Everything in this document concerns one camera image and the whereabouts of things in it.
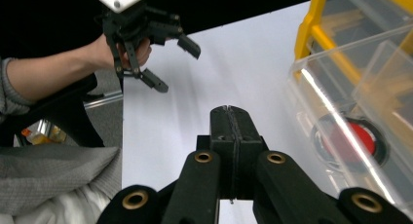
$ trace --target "brass insert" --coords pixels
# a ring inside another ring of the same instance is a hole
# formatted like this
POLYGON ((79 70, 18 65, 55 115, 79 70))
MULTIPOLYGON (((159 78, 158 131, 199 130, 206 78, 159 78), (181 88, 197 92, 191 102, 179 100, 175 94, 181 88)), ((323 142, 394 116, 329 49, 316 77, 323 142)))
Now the brass insert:
POLYGON ((148 202, 148 193, 144 190, 132 192, 124 197, 122 206, 125 209, 137 209, 144 206, 148 202))
POLYGON ((376 201, 373 197, 370 197, 366 194, 356 193, 352 195, 352 201, 359 208, 364 209, 369 212, 378 213, 383 210, 382 205, 376 201))
POLYGON ((198 153, 195 155, 195 161, 198 163, 209 163, 212 161, 212 155, 209 153, 198 153))
POLYGON ((278 153, 271 153, 267 155, 268 161, 275 163, 275 164, 283 164, 285 163, 285 157, 278 153))

